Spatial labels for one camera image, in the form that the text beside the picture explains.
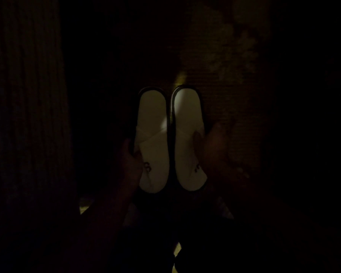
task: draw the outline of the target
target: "slipper logo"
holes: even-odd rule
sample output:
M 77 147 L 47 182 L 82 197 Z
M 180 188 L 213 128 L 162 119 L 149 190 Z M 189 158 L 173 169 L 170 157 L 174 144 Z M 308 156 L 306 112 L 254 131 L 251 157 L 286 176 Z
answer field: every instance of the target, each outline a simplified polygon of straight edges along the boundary
M 151 172 L 152 171 L 152 168 L 150 167 L 150 164 L 148 162 L 145 162 L 144 163 L 144 167 L 145 169 L 148 171 L 148 172 Z
M 197 169 L 200 169 L 200 164 L 197 164 L 197 165 L 196 165 L 195 173 L 197 172 Z

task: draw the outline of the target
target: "hand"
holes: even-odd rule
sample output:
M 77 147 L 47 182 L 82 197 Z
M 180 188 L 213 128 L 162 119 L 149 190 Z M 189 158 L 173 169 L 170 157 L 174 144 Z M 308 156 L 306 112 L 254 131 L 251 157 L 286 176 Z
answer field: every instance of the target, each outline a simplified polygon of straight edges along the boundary
M 227 135 L 220 123 L 214 124 L 205 138 L 200 133 L 193 135 L 195 155 L 206 175 L 213 176 L 229 164 Z
M 126 182 L 126 186 L 136 190 L 143 173 L 143 160 L 140 151 L 134 156 L 130 154 L 129 144 L 130 139 L 126 139 L 120 151 L 121 179 Z

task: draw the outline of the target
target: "person's left hand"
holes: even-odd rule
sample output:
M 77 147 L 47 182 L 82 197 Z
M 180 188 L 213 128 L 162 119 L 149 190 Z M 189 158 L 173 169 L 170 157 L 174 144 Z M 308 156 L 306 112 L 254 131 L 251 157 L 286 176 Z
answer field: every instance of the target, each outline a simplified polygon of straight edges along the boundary
M 139 181 L 143 173 L 143 160 L 140 151 L 134 156 L 129 151 L 130 139 L 126 139 L 120 150 L 120 167 L 122 182 L 134 191 L 139 186 Z

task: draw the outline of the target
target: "white slipper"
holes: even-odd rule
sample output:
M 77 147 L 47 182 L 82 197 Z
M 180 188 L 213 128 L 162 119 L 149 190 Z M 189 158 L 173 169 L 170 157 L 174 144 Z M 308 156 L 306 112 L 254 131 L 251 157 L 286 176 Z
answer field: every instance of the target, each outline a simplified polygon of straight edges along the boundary
M 205 135 L 200 96 L 195 89 L 180 86 L 173 92 L 171 102 L 177 179 L 186 190 L 196 191 L 207 180 L 193 148 L 193 133 Z
M 161 191 L 169 175 L 167 99 L 158 88 L 139 92 L 134 152 L 140 150 L 144 168 L 140 188 L 147 193 Z

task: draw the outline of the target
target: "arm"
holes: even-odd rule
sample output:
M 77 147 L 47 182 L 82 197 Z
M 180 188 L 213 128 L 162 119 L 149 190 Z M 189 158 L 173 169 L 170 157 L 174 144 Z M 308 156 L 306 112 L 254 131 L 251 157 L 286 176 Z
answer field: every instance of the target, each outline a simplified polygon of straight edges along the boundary
M 125 140 L 120 153 L 121 173 L 81 215 L 58 253 L 43 260 L 35 272 L 101 272 L 105 269 L 142 174 L 142 158 L 133 157 Z
M 205 139 L 196 133 L 194 146 L 202 169 L 235 220 L 266 235 L 280 250 L 291 254 L 300 268 L 341 270 L 341 239 L 233 169 L 228 162 L 227 136 L 220 124 Z

